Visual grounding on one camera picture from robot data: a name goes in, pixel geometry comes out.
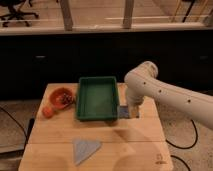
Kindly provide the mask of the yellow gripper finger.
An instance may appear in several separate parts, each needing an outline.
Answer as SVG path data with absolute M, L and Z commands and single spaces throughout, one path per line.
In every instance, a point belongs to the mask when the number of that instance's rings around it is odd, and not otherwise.
M 138 106 L 130 106 L 129 110 L 130 110 L 130 117 L 131 118 L 139 118 L 140 117 Z

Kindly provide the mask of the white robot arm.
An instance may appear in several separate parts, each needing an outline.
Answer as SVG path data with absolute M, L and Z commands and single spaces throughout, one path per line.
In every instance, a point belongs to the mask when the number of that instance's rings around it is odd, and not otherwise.
M 130 70 L 124 77 L 126 100 L 130 106 L 138 106 L 144 96 L 170 105 L 213 130 L 213 96 L 177 87 L 157 79 L 158 68 L 145 61 Z

